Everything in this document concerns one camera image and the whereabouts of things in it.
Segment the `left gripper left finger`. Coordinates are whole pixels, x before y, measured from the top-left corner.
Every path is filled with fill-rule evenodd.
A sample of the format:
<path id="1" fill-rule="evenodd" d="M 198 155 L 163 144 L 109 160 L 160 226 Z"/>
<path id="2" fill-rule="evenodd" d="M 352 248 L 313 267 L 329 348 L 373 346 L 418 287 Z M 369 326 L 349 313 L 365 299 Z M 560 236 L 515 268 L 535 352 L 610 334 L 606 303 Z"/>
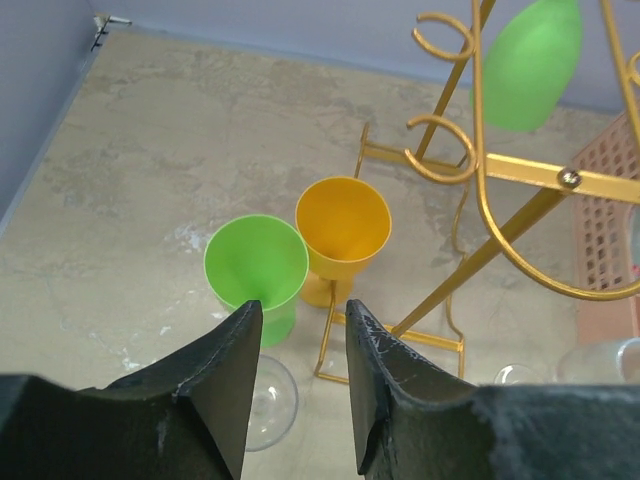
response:
<path id="1" fill-rule="evenodd" d="M 2 375 L 2 478 L 240 478 L 262 320 L 248 301 L 103 389 Z"/>

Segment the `large green wine glass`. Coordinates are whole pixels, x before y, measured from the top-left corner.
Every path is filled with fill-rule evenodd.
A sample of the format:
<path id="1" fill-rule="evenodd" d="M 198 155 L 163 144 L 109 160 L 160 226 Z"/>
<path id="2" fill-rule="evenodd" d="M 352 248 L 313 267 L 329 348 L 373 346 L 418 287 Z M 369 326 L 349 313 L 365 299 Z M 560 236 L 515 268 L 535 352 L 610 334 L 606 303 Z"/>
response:
<path id="1" fill-rule="evenodd" d="M 580 60 L 577 1 L 534 1 L 498 34 L 481 62 L 482 120 L 513 132 L 542 127 Z"/>

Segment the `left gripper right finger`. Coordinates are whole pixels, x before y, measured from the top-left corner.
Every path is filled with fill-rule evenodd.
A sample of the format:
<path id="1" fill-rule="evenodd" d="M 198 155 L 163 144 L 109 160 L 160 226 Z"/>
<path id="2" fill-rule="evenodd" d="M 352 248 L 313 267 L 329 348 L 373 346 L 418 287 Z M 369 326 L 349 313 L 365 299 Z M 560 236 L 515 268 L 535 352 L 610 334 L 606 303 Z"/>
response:
<path id="1" fill-rule="evenodd" d="M 470 384 L 346 305 L 357 471 L 368 479 L 635 479 L 635 386 Z"/>

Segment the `small green wine glass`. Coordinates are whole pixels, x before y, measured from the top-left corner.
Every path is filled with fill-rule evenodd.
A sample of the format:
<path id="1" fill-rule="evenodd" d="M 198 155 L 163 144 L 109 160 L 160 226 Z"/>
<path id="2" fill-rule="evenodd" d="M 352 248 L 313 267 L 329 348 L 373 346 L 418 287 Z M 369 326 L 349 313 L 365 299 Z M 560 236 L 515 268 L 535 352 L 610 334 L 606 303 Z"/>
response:
<path id="1" fill-rule="evenodd" d="M 249 300 L 261 302 L 261 347 L 266 349 L 283 342 L 295 326 L 309 253 L 299 232 L 286 221 L 245 215 L 213 234 L 204 253 L 204 273 L 227 310 Z"/>

